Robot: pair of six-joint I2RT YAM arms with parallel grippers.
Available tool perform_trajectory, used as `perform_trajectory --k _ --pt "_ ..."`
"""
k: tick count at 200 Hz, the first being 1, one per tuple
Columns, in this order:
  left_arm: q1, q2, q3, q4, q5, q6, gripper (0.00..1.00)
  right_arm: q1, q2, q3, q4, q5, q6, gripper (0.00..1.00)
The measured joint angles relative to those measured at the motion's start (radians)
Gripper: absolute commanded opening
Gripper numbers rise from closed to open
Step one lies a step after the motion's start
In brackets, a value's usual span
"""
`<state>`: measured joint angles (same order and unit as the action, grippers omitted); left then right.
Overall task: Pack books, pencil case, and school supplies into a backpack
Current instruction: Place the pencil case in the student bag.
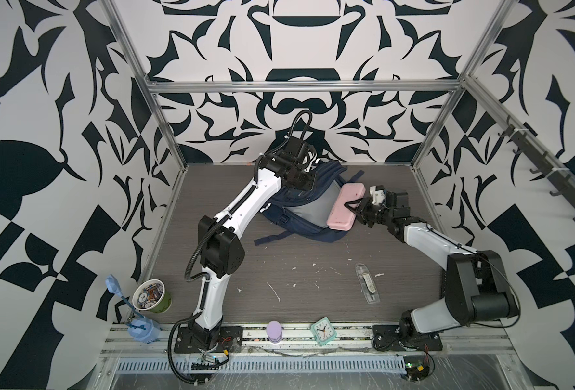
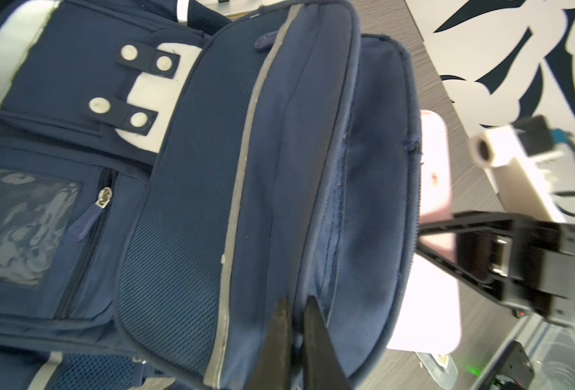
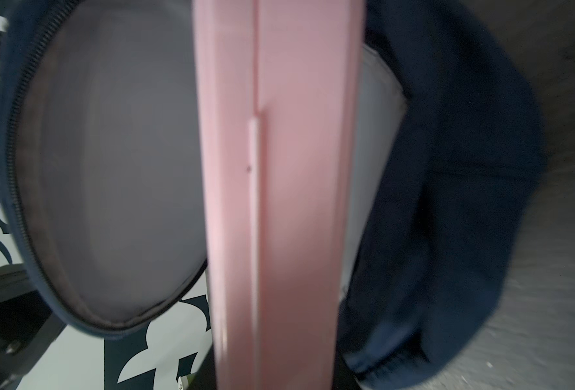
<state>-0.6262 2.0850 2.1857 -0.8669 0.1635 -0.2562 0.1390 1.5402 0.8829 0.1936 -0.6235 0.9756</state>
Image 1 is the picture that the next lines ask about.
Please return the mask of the pink pencil case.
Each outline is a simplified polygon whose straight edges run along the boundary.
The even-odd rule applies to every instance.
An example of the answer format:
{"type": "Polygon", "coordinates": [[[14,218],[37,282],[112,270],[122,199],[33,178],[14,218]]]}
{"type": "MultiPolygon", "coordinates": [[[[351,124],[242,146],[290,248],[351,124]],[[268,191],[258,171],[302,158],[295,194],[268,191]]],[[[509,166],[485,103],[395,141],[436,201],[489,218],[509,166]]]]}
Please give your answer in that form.
{"type": "Polygon", "coordinates": [[[350,231],[357,218],[354,209],[364,196],[365,185],[362,183],[343,185],[326,221],[328,228],[341,232],[350,231]]]}

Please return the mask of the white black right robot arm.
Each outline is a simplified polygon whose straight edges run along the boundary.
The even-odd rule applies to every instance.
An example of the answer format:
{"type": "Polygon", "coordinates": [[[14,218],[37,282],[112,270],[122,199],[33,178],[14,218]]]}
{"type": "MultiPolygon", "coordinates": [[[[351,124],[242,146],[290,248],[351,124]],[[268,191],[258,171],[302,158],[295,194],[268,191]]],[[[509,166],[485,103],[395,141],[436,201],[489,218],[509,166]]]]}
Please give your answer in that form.
{"type": "Polygon", "coordinates": [[[368,227],[386,227],[398,241],[420,251],[444,270],[443,298],[410,310],[399,322],[399,338],[433,336],[477,323],[521,318],[521,304],[508,281],[502,258],[492,250],[476,250],[445,236],[425,219],[411,215],[408,195],[382,186],[344,206],[368,227]]]}

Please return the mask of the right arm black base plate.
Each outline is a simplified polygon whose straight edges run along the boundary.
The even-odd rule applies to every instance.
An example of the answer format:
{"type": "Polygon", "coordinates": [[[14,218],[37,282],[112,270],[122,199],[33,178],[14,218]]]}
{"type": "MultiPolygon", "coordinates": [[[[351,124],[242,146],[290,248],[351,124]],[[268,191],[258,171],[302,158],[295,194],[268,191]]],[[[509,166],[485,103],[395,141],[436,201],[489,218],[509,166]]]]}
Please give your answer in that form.
{"type": "Polygon", "coordinates": [[[412,328],[401,331],[399,325],[377,324],[372,327],[372,345],[376,351],[443,351],[443,342],[438,333],[419,333],[412,328]]]}

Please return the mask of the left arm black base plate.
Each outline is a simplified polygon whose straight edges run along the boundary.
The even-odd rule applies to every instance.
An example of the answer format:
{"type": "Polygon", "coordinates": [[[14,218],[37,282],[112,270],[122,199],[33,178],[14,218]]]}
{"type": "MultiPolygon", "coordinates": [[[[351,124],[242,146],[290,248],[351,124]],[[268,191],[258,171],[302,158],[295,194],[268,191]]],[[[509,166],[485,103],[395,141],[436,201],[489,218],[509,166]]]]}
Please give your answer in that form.
{"type": "Polygon", "coordinates": [[[241,350],[243,328],[239,326],[218,327],[212,331],[203,328],[185,326],[175,336],[176,354],[195,354],[220,352],[224,349],[241,350]]]}

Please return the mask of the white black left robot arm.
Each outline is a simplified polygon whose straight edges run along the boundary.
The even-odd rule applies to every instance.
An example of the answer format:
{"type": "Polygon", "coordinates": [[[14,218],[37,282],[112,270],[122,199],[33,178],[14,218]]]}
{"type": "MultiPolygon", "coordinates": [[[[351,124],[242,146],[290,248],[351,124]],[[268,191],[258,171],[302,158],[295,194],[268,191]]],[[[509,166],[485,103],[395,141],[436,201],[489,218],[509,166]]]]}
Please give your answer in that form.
{"type": "Polygon", "coordinates": [[[241,238],[259,211],[282,189],[312,190],[318,153],[313,146],[289,137],[253,165],[253,177],[236,198],[214,217],[198,224],[198,244],[185,269],[187,282],[201,281],[196,309],[188,327],[208,345],[215,343],[223,320],[223,302],[230,277],[241,266],[241,238]]]}

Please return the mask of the navy blue school backpack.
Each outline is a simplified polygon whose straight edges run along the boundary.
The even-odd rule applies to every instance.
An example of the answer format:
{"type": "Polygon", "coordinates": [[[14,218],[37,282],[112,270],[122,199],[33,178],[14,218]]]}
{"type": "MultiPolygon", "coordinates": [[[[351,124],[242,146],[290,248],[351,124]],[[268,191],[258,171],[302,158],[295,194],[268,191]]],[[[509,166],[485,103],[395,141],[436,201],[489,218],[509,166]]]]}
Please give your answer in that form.
{"type": "Polygon", "coordinates": [[[347,167],[342,166],[340,162],[321,162],[313,169],[316,182],[312,190],[283,188],[272,196],[261,214],[282,228],[283,232],[256,239],[254,244],[267,245],[294,234],[323,243],[333,243],[344,238],[347,232],[332,229],[327,220],[341,188],[346,184],[357,182],[364,175],[360,170],[346,180],[342,177],[346,171],[347,167]]]}

